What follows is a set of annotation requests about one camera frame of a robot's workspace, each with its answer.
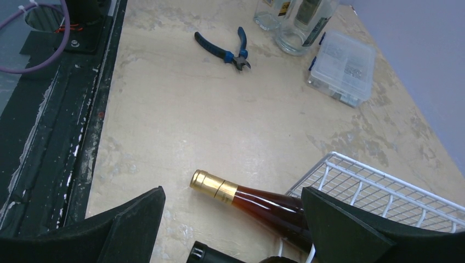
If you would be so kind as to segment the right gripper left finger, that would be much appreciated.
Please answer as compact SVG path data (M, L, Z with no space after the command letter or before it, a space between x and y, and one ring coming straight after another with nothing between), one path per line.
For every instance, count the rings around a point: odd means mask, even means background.
M153 188L73 225L1 238L1 262L150 262L166 195Z

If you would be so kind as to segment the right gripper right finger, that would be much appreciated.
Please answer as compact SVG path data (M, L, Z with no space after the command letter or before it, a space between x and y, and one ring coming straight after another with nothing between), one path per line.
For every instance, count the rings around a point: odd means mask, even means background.
M464 262L463 232L401 224L313 187L301 197L319 262Z

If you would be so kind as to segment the amber bottle gold foil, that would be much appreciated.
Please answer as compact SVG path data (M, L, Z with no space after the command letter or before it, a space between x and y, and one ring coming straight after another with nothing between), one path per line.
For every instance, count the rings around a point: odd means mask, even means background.
M300 198L238 185L204 170L196 170L190 187L232 205L304 252L313 245Z

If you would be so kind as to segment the round clear bottle silver cap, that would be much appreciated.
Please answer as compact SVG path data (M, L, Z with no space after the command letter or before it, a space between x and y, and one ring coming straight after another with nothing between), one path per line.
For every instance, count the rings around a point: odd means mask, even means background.
M302 0L291 5L291 12L277 29L276 45L285 53L304 55L323 31L340 0Z

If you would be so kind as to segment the square bottle gold black cap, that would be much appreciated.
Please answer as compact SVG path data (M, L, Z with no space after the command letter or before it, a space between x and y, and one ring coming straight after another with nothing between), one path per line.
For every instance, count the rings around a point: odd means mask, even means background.
M285 18L292 1L259 0L253 20L265 31L277 29Z

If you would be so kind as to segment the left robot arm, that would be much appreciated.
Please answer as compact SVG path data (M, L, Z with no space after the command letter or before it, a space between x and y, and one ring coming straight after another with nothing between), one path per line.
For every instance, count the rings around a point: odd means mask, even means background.
M95 25L102 21L111 1L107 0L65 0L70 24Z

